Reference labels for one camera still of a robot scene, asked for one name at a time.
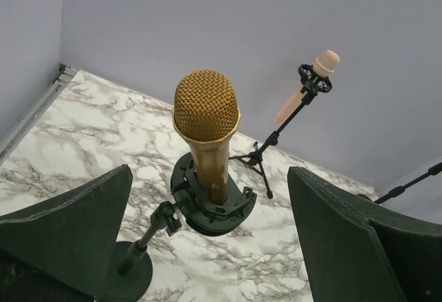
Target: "tripod stand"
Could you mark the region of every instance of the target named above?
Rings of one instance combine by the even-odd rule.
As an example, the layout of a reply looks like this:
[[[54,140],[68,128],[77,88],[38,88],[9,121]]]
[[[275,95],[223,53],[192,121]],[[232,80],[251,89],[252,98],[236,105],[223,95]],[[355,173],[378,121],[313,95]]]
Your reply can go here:
[[[245,164],[247,167],[262,176],[264,180],[265,187],[267,189],[267,197],[272,199],[273,192],[270,190],[269,181],[265,174],[264,167],[262,165],[262,154],[269,146],[275,146],[278,144],[278,138],[284,128],[293,120],[294,117],[306,106],[311,103],[311,101],[321,93],[328,93],[332,89],[332,83],[328,77],[320,77],[313,70],[311,65],[301,65],[298,69],[299,75],[301,76],[301,83],[303,88],[301,93],[304,93],[304,97],[301,100],[301,104],[293,111],[293,113],[280,125],[280,127],[273,131],[270,136],[265,140],[261,147],[258,148],[258,141],[253,144],[255,151],[250,152],[247,155],[235,155],[230,157],[230,160],[239,160],[241,163]]]

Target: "pink microphone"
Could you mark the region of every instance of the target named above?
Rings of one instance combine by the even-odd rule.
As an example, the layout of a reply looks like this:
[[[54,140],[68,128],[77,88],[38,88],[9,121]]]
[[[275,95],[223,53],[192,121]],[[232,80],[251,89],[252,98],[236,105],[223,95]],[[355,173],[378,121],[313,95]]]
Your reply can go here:
[[[336,67],[339,65],[339,61],[340,58],[335,52],[327,50],[321,56],[316,58],[316,61],[313,64],[313,71],[319,77],[327,77],[335,71]],[[312,82],[316,84],[319,81],[319,77],[316,77]],[[276,124],[281,125],[296,110],[296,108],[300,106],[302,98],[307,94],[306,91],[304,93],[302,92],[303,87],[304,86],[301,84],[281,107],[278,114],[273,119]]]

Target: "gray veining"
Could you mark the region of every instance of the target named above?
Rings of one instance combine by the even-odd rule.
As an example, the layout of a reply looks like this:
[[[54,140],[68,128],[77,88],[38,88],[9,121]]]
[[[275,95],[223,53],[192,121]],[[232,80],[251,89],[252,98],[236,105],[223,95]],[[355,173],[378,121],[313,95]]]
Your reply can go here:
[[[231,154],[253,140],[234,135]],[[165,200],[176,160],[189,151],[173,130],[171,106],[80,71],[0,167],[0,214],[69,189],[128,164],[134,180],[119,240],[139,238]],[[239,162],[229,173],[239,188],[258,194],[250,217],[234,232],[201,236],[185,225],[172,238],[160,232],[149,245],[152,284],[143,301],[313,301],[287,188],[290,166],[306,167],[352,193],[371,187],[275,149],[264,165],[274,199],[260,176]]]

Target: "microphone stand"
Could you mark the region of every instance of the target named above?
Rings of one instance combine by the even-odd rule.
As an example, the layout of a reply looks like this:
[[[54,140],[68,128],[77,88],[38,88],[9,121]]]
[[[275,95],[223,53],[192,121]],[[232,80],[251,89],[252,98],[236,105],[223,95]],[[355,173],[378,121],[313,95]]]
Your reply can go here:
[[[421,176],[419,176],[418,178],[410,181],[406,185],[397,186],[397,187],[393,188],[388,193],[386,193],[384,196],[381,196],[380,198],[378,198],[374,202],[376,204],[382,204],[386,200],[389,200],[390,198],[397,197],[397,196],[401,195],[407,188],[410,188],[411,186],[415,185],[416,183],[422,181],[423,179],[426,179],[429,176],[436,176],[437,174],[439,174],[441,172],[442,172],[442,162],[434,165],[433,167],[430,167],[426,173],[424,173]]]
[[[333,87],[328,77],[320,77],[314,72],[313,65],[301,65],[299,66],[298,72],[301,77],[301,83],[303,85],[301,93],[305,93],[305,96],[301,100],[301,104],[280,125],[277,130],[273,131],[270,134],[270,136],[265,140],[261,147],[258,148],[257,141],[253,144],[255,151],[252,151],[247,155],[235,155],[229,158],[230,160],[239,160],[241,163],[245,164],[247,167],[262,176],[265,187],[267,189],[267,197],[270,199],[273,198],[273,192],[270,190],[269,181],[267,180],[267,176],[262,165],[262,154],[269,146],[275,146],[278,144],[278,138],[284,128],[297,116],[297,114],[306,105],[309,105],[311,103],[311,101],[318,95],[319,92],[328,93]]]
[[[186,202],[162,202],[151,215],[151,226],[143,237],[133,243],[116,243],[102,292],[97,297],[98,302],[136,302],[142,298],[153,276],[147,245],[161,229],[166,228],[169,236],[180,230],[182,224],[180,219],[174,217],[174,213]]]

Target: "round stand base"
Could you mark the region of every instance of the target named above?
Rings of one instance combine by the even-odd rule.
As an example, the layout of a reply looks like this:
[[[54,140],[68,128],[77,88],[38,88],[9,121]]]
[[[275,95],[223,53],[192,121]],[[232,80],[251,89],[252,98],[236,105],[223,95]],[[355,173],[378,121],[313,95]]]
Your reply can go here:
[[[115,244],[108,274],[104,279],[102,291],[96,298],[97,302],[137,302],[147,291],[153,275],[152,260],[147,253],[126,275],[118,273],[118,267],[131,245],[128,241]]]

